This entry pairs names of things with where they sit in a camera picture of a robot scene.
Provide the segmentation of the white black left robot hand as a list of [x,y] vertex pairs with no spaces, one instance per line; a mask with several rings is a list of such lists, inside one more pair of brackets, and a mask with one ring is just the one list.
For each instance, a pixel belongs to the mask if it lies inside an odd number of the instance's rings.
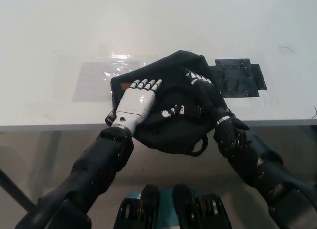
[[115,112],[116,119],[112,127],[121,128],[130,135],[134,135],[137,126],[148,116],[161,84],[161,79],[135,80],[125,90],[119,102]]

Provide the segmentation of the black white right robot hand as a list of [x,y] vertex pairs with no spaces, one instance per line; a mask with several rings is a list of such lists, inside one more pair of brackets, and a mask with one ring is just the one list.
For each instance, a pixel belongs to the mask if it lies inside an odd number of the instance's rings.
[[218,127],[236,120],[235,114],[228,108],[221,93],[208,78],[186,68],[181,70],[186,79],[182,87],[190,88],[183,92],[194,96],[197,103],[195,105],[176,103],[173,107],[162,110],[159,113],[161,122],[171,123],[178,119],[197,122],[200,119],[203,121],[210,119],[212,125]]

